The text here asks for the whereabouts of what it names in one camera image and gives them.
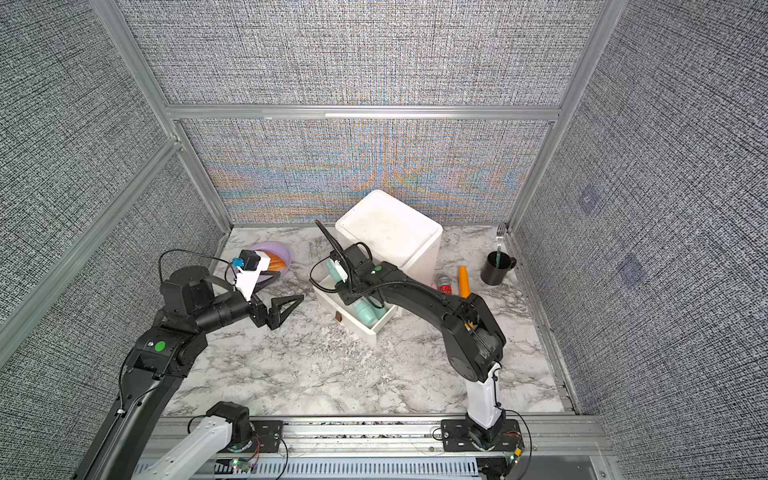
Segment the red glitter microphone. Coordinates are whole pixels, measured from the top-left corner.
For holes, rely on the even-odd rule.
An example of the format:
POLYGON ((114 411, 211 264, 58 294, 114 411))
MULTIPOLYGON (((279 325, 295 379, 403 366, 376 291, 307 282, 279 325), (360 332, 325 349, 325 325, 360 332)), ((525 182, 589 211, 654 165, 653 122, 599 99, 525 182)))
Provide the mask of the red glitter microphone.
POLYGON ((453 294, 452 280, 448 275, 440 274, 436 277, 436 286, 439 291, 447 295, 453 294))

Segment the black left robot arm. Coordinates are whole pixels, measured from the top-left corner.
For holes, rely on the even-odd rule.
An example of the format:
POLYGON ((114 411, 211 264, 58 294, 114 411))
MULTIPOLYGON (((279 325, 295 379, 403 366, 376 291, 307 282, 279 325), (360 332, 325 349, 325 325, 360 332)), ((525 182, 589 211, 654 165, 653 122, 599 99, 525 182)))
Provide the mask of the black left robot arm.
POLYGON ((128 479, 167 404, 207 348, 207 335, 243 319, 275 330, 304 300, 266 306, 203 266, 173 272, 160 286, 164 306, 136 340, 118 373, 118 396, 75 470, 75 479, 128 479))

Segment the white three-drawer storage unit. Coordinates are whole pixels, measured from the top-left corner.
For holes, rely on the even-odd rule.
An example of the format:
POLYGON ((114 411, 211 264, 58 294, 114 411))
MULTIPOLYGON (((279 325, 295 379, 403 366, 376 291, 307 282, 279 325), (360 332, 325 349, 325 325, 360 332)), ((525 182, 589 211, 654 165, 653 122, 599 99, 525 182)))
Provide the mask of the white three-drawer storage unit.
POLYGON ((347 244, 366 244, 387 261, 430 285, 436 273, 443 227, 382 190, 373 190, 335 222, 347 244))

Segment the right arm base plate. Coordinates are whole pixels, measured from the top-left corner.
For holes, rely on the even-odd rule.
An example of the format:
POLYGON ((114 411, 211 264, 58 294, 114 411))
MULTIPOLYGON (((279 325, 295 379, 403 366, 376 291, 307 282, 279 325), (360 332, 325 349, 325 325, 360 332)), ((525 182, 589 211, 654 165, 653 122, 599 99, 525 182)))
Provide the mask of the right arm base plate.
POLYGON ((440 434, 446 452, 517 452, 525 449, 519 423, 505 417, 500 417, 489 429, 468 417, 443 419, 440 434))

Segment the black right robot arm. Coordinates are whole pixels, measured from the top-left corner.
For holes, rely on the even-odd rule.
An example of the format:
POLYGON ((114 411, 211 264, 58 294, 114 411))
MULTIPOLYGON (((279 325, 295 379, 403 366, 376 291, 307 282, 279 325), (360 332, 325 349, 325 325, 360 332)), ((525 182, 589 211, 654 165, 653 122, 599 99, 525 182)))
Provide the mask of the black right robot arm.
POLYGON ((451 367, 466 382, 468 435, 487 450, 502 435, 506 415, 497 405, 494 375, 501 367, 506 338, 485 300, 471 294, 448 295, 409 277, 395 265, 375 263, 358 242, 334 248, 330 259, 340 264, 346 280, 336 284, 346 304, 374 297, 401 307, 440 331, 451 367))

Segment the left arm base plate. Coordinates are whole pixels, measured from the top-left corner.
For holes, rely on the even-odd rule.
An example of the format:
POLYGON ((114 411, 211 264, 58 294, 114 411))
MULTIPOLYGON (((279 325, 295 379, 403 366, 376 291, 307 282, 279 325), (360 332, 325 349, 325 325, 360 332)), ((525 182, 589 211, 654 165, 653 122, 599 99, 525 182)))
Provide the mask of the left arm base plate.
POLYGON ((284 422, 280 420, 251 420, 246 430, 243 421, 229 423, 232 432, 225 437, 228 443, 220 454, 277 453, 282 446, 284 422))

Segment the white drawer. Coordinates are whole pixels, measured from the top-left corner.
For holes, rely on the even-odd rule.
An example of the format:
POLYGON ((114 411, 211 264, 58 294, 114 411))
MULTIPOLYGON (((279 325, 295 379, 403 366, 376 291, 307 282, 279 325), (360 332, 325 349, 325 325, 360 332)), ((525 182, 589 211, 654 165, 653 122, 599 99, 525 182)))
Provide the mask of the white drawer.
POLYGON ((354 303, 346 306, 341 302, 337 294, 337 283, 334 282, 326 269, 325 262, 328 259, 330 258, 326 257, 318 262, 310 273, 310 279, 314 281, 313 288, 316 294, 338 323, 370 346, 375 346, 378 334, 385 325, 400 314, 400 308, 369 297, 366 300, 376 309, 379 320, 371 327, 363 325, 356 316, 353 307, 354 303))

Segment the orange microphone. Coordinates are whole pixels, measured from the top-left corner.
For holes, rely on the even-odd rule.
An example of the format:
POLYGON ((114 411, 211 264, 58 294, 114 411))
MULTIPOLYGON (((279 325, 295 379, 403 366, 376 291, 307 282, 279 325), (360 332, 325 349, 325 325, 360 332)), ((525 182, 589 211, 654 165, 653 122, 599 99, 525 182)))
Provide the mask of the orange microphone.
POLYGON ((462 298, 468 298, 469 295, 471 294, 469 273, 466 266, 458 267, 458 288, 459 288, 459 295, 462 298))

